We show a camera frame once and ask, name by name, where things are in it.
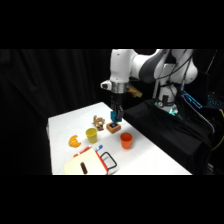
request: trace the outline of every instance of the red marker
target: red marker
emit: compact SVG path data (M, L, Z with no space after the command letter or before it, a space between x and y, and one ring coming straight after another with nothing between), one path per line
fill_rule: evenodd
M91 148L92 148L92 146L89 145L88 147L86 147L85 149L83 149L81 152L79 152L78 154L74 155L73 158L75 158L75 157L81 155L82 153L86 152L87 150L89 150L89 149L91 149Z

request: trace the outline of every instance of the wooden block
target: wooden block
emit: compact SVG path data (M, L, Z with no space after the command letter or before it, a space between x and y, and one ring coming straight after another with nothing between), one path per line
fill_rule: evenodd
M119 124L114 124L113 122L107 124L107 129L111 134L115 134L116 132L121 130L121 126Z

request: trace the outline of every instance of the orange object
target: orange object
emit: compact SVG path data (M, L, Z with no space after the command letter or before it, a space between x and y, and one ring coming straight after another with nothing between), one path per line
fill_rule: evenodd
M71 137L71 139L69 140L69 145L71 147L77 148L81 145L81 143L78 143L78 140L76 138L78 138L77 135Z
M129 149L131 147L131 143L133 141L133 137L129 133L123 133L121 135L121 145L124 149Z
M107 129L111 134L115 134L116 132L121 130L121 126L119 124L114 124L113 122L107 124Z

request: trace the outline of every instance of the orange cup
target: orange cup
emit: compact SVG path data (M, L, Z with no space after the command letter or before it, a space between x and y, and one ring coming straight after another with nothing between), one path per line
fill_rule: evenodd
M129 133L123 133L121 135L121 145L124 149L129 149L131 147L131 143L133 141L133 137Z

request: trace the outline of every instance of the cutting board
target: cutting board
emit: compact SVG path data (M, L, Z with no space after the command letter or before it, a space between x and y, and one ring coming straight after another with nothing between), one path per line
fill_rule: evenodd
M94 149L71 159L63 165L65 175L107 175L108 170Z

